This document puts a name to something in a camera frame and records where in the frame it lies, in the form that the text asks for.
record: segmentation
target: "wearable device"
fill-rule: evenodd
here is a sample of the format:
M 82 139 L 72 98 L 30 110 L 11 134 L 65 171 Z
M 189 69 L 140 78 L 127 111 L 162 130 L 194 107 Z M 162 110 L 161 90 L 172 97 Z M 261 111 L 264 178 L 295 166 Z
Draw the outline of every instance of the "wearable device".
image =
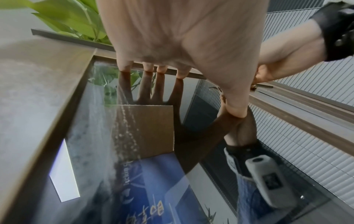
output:
M 310 18 L 315 20 L 322 30 L 327 53 L 325 61 L 336 61 L 354 54 L 351 28 L 354 5 L 344 2 L 327 3 Z
M 296 197 L 270 152 L 260 142 L 245 147 L 225 148 L 230 169 L 234 173 L 252 179 L 267 202 L 273 208 L 285 209 L 297 205 Z

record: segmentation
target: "glass surface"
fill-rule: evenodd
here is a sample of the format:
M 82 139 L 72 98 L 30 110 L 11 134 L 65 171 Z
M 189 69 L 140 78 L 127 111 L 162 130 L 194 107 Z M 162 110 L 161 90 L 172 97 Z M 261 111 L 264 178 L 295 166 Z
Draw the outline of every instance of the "glass surface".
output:
M 274 172 L 262 173 L 266 168 L 253 175 L 259 172 L 267 177 L 269 195 L 285 186 L 290 190 L 278 192 L 269 200 L 265 200 L 265 194 L 261 193 L 260 183 L 255 184 L 230 169 L 224 153 L 225 142 L 221 142 L 185 175 L 182 170 L 185 164 L 182 162 L 181 166 L 179 161 L 186 158 L 176 157 L 175 153 L 179 155 L 179 151 L 190 147 L 184 144 L 189 139 L 182 138 L 189 132 L 178 125 L 179 121 L 176 123 L 176 111 L 174 152 L 127 161 L 129 156 L 138 158 L 140 154 L 135 151 L 135 138 L 120 137 L 129 137 L 129 128 L 135 128 L 135 124 L 130 122 L 129 113 L 118 113 L 117 105 L 175 105 L 169 99 L 174 93 L 176 77 L 164 76 L 162 103 L 138 101 L 144 91 L 140 89 L 144 75 L 142 70 L 133 69 L 130 82 L 125 86 L 125 91 L 131 90 L 131 99 L 130 94 L 122 95 L 123 90 L 119 88 L 122 83 L 118 81 L 120 75 L 117 67 L 95 62 L 65 138 L 80 197 L 61 203 L 48 177 L 31 223 L 352 223 L 352 208 L 265 145 L 262 146 L 266 154 L 277 163 L 285 180 Z M 158 81 L 156 75 L 149 76 L 151 86 L 145 89 L 149 99 L 153 98 Z M 197 79 L 184 80 L 180 109 L 177 110 L 177 120 L 195 132 L 208 127 L 218 113 L 194 95 L 197 84 Z M 274 208 L 280 202 L 290 201 L 291 197 L 295 198 L 294 206 Z

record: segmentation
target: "white light patch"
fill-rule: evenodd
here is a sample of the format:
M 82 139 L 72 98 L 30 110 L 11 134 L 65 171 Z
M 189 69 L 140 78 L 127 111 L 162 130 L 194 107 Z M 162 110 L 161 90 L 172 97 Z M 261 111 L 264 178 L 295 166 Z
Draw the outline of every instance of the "white light patch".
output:
M 65 140 L 49 174 L 61 202 L 80 197 Z

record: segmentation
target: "white device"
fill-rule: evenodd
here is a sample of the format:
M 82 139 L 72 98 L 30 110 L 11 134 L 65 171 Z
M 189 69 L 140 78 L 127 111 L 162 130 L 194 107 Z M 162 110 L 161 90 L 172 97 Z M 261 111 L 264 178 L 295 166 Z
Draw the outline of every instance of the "white device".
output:
M 246 160 L 246 166 L 259 192 L 271 207 L 295 207 L 297 200 L 274 159 L 260 155 Z

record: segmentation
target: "brown cardboard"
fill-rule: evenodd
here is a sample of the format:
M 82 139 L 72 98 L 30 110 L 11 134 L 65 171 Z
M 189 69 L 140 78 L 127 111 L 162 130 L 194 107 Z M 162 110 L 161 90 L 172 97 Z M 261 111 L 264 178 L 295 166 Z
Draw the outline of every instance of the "brown cardboard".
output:
M 122 161 L 173 152 L 172 106 L 118 105 L 108 109 L 114 151 Z

